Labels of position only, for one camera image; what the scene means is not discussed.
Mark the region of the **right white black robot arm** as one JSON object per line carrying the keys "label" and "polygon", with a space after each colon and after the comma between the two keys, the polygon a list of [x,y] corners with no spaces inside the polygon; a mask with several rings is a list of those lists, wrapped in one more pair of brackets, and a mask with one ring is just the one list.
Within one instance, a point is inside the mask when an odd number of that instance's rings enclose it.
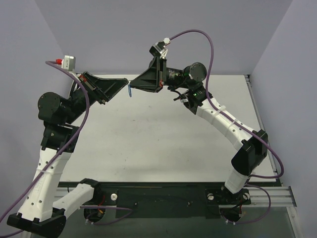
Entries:
{"label": "right white black robot arm", "polygon": [[184,93],[178,93],[177,100],[214,126],[237,150],[231,160],[233,170],[221,190],[222,199],[232,203],[239,197],[239,191],[254,169],[267,156],[267,148],[261,143],[267,142],[267,134],[263,130],[255,131],[231,116],[226,107],[205,89],[203,81],[206,77],[207,69],[200,62],[184,69],[174,69],[166,66],[166,59],[153,57],[148,69],[133,79],[129,86],[151,93],[159,92],[164,86],[174,93],[179,88],[185,89]]}

